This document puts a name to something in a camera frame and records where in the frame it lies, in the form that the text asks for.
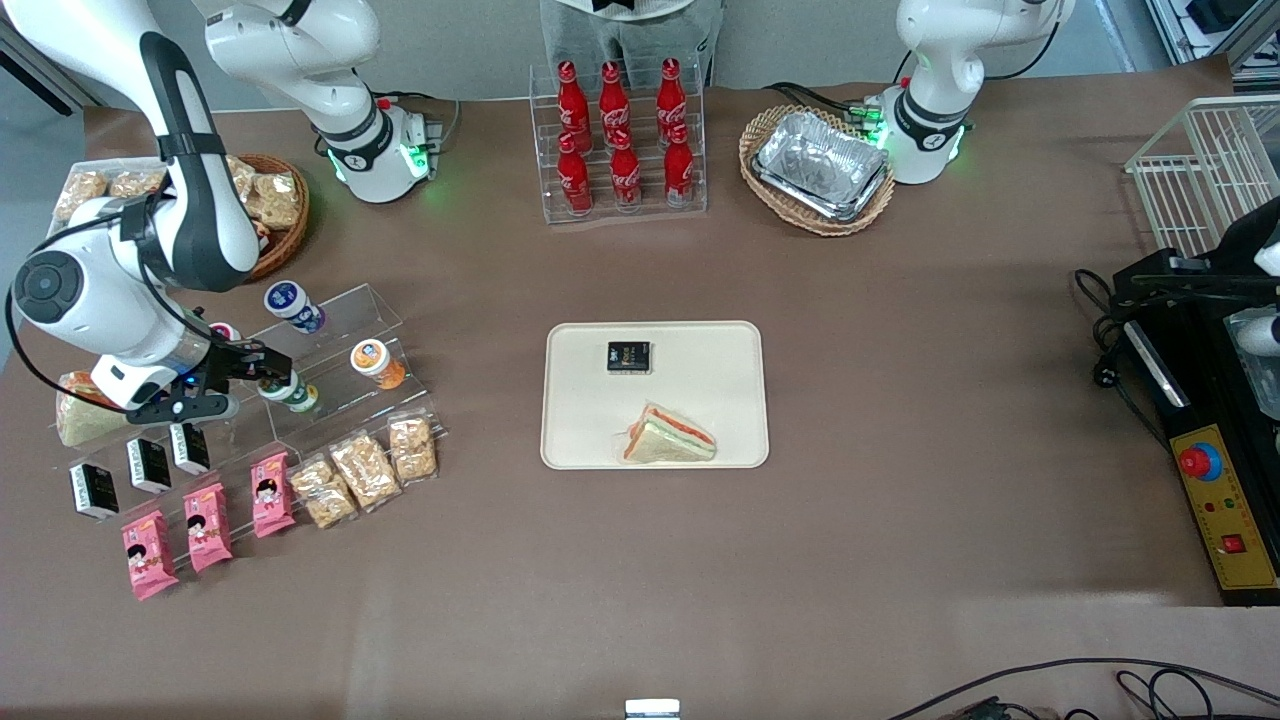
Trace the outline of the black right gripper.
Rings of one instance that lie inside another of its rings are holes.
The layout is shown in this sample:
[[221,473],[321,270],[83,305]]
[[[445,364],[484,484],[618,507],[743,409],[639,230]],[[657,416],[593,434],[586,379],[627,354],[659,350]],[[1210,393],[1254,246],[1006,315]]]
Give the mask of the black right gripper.
[[256,340],[215,341],[195,369],[179,374],[156,392],[151,404],[169,398],[225,395],[233,380],[256,382],[256,393],[266,402],[278,402],[282,384],[292,378],[292,359]]

